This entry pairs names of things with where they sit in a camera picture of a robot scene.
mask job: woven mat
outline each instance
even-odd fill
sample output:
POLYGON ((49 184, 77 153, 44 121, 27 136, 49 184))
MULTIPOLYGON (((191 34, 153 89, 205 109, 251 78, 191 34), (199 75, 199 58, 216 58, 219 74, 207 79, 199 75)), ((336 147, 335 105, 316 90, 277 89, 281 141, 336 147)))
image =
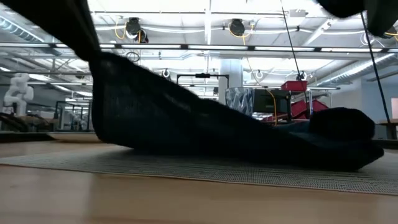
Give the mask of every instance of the woven mat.
POLYGON ((398 195, 398 154, 386 153, 357 172, 327 172, 240 161, 148 156, 131 149, 84 150, 6 157, 0 164, 234 184, 398 195))

